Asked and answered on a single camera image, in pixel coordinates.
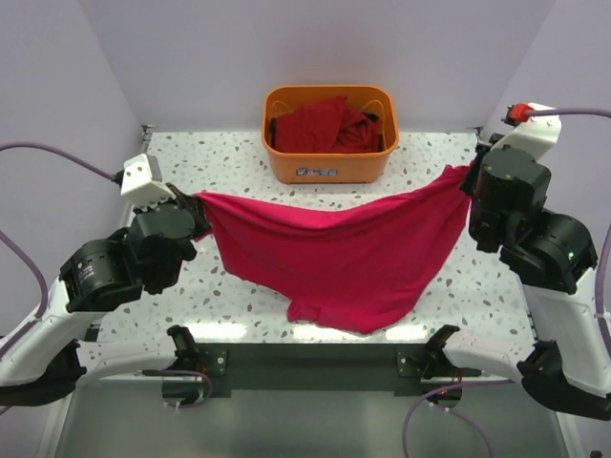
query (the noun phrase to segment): white wall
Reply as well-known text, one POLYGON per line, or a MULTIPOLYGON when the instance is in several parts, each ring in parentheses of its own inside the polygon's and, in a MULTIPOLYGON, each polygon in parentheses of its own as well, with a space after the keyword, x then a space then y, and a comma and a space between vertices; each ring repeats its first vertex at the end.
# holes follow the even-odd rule
MULTIPOLYGON (((0 14, 0 142, 64 148, 115 172, 137 152, 140 129, 75 0, 3 0, 0 14)), ((0 153, 0 227, 47 281, 88 239, 119 220, 117 189, 75 165, 27 150, 0 153)), ((30 271, 0 245, 0 335, 39 300, 30 271)), ((0 455, 34 456, 48 409, 0 417, 0 455)))
MULTIPOLYGON (((557 0, 501 97, 488 133, 500 131, 497 120, 508 104, 517 101, 611 108, 609 24, 608 0, 557 0)), ((611 222, 611 123, 604 118, 565 116, 562 125, 558 146, 541 161, 552 171, 548 207, 583 221, 600 252, 611 222)), ((607 307, 611 306, 609 277, 607 307)), ((583 419, 578 423, 585 449, 598 448, 611 456, 611 425, 583 419)))
POLYGON ((141 124, 258 128, 272 88, 373 83, 413 129, 481 125, 554 0, 80 0, 141 124))

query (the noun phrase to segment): white table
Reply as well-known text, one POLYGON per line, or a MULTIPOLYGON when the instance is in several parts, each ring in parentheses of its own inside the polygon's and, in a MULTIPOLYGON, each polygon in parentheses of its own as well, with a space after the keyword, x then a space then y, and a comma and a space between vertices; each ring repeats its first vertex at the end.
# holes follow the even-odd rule
MULTIPOLYGON (((206 190, 328 210, 425 186, 445 164, 469 163, 474 145, 473 134, 403 133, 377 181, 327 185, 278 181, 256 132, 156 133, 148 152, 158 157, 164 180, 186 193, 206 190)), ((415 309, 367 336, 289 323, 287 298, 226 274, 212 238, 200 241, 197 249, 197 258, 184 264, 175 287, 110 313, 98 340, 154 339, 171 325, 182 324, 197 341, 208 342, 416 343, 446 323, 506 340, 533 339, 516 276, 495 255, 476 252, 466 230, 415 309)))

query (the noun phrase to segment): red t-shirt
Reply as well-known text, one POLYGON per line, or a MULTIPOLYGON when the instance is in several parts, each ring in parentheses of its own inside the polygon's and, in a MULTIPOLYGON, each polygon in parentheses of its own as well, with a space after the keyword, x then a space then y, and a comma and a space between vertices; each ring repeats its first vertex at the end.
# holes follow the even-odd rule
POLYGON ((276 120, 275 148, 285 153, 379 151, 375 123, 352 110, 344 96, 310 103, 276 120))
POLYGON ((430 185, 342 211, 197 194, 224 268, 291 299, 290 321, 363 334, 403 318, 465 227, 468 167, 430 185))

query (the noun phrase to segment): red connector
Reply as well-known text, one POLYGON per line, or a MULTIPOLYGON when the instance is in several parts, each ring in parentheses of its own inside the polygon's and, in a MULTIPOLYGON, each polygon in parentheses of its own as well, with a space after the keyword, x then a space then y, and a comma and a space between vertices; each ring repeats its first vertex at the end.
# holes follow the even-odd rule
POLYGON ((525 114, 527 110, 533 110, 533 107, 526 103, 517 103, 512 107, 509 113, 507 113, 507 118, 516 123, 526 122, 528 121, 528 116, 525 114))

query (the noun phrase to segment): orange plastic bin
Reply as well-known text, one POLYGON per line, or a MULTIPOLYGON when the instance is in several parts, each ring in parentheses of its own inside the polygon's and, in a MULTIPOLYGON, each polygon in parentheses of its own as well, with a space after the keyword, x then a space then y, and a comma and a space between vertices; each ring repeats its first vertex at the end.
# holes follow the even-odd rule
POLYGON ((397 121, 390 95, 375 86, 283 86, 267 95, 263 106, 263 145, 269 152, 271 168, 284 183, 371 183, 386 166, 399 142, 397 121), (384 151, 379 153, 327 154, 281 153, 271 147, 271 119, 290 113, 307 103, 344 95, 348 105, 359 112, 374 113, 384 151))

